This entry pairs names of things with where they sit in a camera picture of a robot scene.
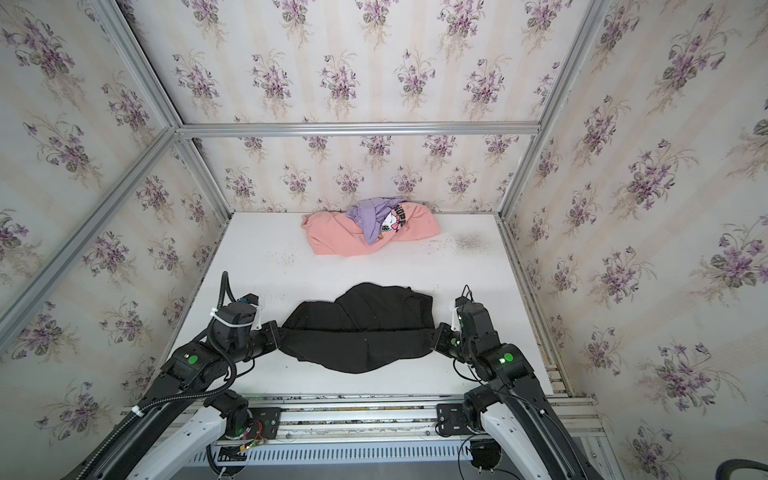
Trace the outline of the black cloth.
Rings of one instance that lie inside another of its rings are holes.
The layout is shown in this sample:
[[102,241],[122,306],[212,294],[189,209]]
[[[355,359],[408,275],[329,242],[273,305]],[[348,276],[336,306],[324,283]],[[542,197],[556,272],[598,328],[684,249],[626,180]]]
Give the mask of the black cloth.
[[433,297],[401,286],[361,283],[334,301],[304,301],[279,329],[280,351],[347,374],[431,352]]

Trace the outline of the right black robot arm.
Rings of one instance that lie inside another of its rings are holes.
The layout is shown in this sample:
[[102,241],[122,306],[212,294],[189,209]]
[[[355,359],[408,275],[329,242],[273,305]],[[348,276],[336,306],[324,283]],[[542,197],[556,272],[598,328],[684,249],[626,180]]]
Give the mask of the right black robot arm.
[[524,479],[600,479],[555,413],[531,363],[503,343],[485,306],[454,300],[450,324],[434,334],[433,350],[463,363],[478,386],[464,394],[469,428],[492,438]]

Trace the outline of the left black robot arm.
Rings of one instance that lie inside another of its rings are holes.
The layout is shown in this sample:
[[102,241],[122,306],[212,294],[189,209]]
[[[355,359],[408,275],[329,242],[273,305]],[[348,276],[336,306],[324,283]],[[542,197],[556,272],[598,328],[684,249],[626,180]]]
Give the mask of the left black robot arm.
[[274,321],[254,328],[259,297],[248,294],[213,309],[204,331],[177,348],[147,392],[67,479],[126,479],[166,429],[195,401],[211,413],[213,436],[243,439],[254,423],[248,401],[232,386],[237,364],[278,349]]

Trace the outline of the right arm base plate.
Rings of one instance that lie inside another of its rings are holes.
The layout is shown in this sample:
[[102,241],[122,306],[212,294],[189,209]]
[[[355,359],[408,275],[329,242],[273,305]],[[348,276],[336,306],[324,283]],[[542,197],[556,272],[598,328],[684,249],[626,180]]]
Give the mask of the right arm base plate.
[[440,403],[436,405],[435,431],[443,438],[482,434],[478,412],[465,403]]

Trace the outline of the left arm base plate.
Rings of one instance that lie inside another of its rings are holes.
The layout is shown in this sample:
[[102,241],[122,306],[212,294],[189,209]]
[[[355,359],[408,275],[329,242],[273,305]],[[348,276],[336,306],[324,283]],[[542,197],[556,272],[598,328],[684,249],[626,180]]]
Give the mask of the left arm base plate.
[[240,443],[274,440],[282,412],[279,407],[248,407],[223,413],[221,417],[225,421],[225,429],[219,440]]

